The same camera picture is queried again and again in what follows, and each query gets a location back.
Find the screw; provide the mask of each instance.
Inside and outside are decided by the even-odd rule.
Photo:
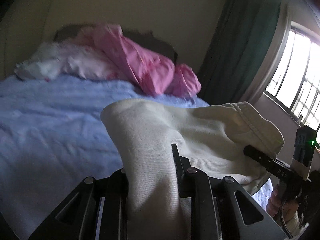
[[[94,182],[94,178],[93,177],[86,177],[85,179],[84,179],[84,183],[85,184],[91,184],[91,183],[93,183]]]
[[[233,183],[235,181],[235,179],[231,176],[225,176],[223,179],[226,183]]]
[[[187,168],[187,172],[189,172],[189,173],[196,173],[196,172],[197,172],[197,168],[195,168],[195,167],[189,167],[189,168]]]

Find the blue bedsheet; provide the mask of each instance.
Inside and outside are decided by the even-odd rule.
[[[125,81],[72,76],[20,81],[12,76],[0,83],[0,211],[22,240],[83,178],[105,178],[122,167],[100,112],[126,98],[207,106],[199,98],[145,96]]]

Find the black cable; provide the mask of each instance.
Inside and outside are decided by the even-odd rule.
[[[284,204],[285,202],[287,201],[287,199],[285,198],[282,203],[281,203],[281,206],[280,206],[280,224],[281,224],[281,228],[282,230],[285,232],[285,234],[288,236],[289,239],[293,238],[292,234],[290,233],[290,231],[288,230],[285,222],[284,222],[284,218],[283,218],[283,207],[284,207]]]

